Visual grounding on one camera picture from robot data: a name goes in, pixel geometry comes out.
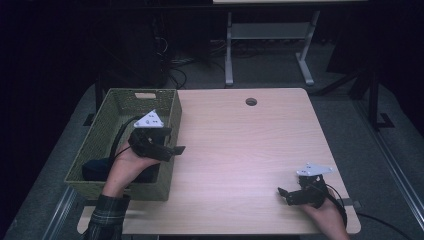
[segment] gray carpet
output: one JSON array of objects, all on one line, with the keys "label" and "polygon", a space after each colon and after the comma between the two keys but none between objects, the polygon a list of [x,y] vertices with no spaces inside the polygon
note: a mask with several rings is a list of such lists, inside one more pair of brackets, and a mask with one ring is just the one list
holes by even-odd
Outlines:
[{"label": "gray carpet", "polygon": [[[319,90],[336,81],[343,75],[325,71],[333,46],[314,44],[307,57],[316,83],[307,87],[295,61],[294,53],[301,47],[297,44],[268,44],[267,49],[254,51],[258,55],[249,58],[234,58],[233,88],[274,88],[300,87],[308,92]],[[213,63],[206,65],[193,63],[178,69],[185,72],[187,89],[223,88],[224,58],[212,58]],[[183,81],[180,72],[172,71],[175,78]],[[414,217],[398,184],[394,180],[375,140],[375,133],[364,120],[361,108],[366,108],[366,98],[352,101],[347,92],[351,83],[321,97],[311,97],[315,112],[334,155],[337,166],[344,179],[346,188],[360,206],[358,212],[371,215],[398,227],[412,239],[424,239],[423,229]],[[166,88],[174,88],[170,81]],[[379,136],[384,138],[391,153],[402,167],[405,175],[418,196],[424,197],[424,139],[418,134],[408,118],[399,108],[396,98],[384,87],[380,88],[380,112],[387,113],[395,128],[382,129]],[[46,165],[34,183],[28,198],[16,216],[7,233],[6,240],[78,239],[76,231],[78,218],[85,200],[75,196],[75,200],[64,212],[64,221],[50,226],[55,209],[65,193],[67,186],[63,180],[72,164],[77,150],[84,140],[88,127],[83,126],[87,116],[95,112],[94,87],[87,90],[70,119],[66,129],[51,153]],[[390,228],[373,220],[360,218],[362,230],[352,239],[405,239]],[[155,236],[124,236],[124,239],[155,239]],[[301,239],[325,239],[321,235],[302,236]]]}]

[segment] basket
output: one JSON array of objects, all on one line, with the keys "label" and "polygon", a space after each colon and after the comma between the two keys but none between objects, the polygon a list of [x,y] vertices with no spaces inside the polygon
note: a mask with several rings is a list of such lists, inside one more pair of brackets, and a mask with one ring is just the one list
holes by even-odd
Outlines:
[{"label": "basket", "polygon": [[[88,200],[98,199],[105,182],[85,181],[82,166],[89,160],[109,156],[115,136],[122,124],[134,116],[144,116],[156,110],[165,127],[172,128],[165,137],[164,145],[175,147],[181,121],[181,103],[178,92],[172,89],[122,89],[111,88],[94,118],[93,124],[79,149],[77,156],[65,178],[79,194]],[[120,143],[128,139],[134,129],[130,123]],[[148,183],[131,183],[125,194],[133,200],[166,201],[169,197],[174,157],[169,162],[157,165],[154,178]]]}]

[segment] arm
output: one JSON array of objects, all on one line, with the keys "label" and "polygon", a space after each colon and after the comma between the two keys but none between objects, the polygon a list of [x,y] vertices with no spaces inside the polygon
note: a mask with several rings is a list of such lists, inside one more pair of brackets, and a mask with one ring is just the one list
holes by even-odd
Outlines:
[{"label": "arm", "polygon": [[[129,147],[126,141],[118,152]],[[97,201],[84,240],[121,239],[122,224],[130,198],[124,189],[146,168],[159,163],[151,158],[137,156],[131,148],[120,153],[109,172],[102,194]]]},{"label": "arm", "polygon": [[308,204],[300,205],[300,208],[312,218],[318,229],[330,240],[350,239],[339,210],[328,198],[318,209]]}]

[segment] hand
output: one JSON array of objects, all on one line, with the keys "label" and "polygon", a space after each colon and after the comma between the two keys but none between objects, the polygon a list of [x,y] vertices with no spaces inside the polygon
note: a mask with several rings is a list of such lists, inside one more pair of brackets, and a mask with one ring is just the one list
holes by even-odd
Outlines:
[{"label": "hand", "polygon": [[343,219],[336,205],[328,198],[318,209],[309,204],[300,205],[300,208],[314,221],[318,229],[329,239],[348,240],[349,235],[343,223]]},{"label": "hand", "polygon": [[121,152],[115,159],[102,194],[108,197],[122,197],[124,189],[146,168],[160,163],[160,161],[139,157],[129,147],[128,141],[119,148]]}]

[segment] dark sleeve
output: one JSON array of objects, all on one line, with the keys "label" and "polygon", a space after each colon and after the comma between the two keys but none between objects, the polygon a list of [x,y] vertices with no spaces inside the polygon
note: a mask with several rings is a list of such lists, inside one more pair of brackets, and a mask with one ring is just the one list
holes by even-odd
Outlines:
[{"label": "dark sleeve", "polygon": [[122,224],[130,198],[112,198],[100,195],[96,208],[91,215],[84,240],[120,240]]}]

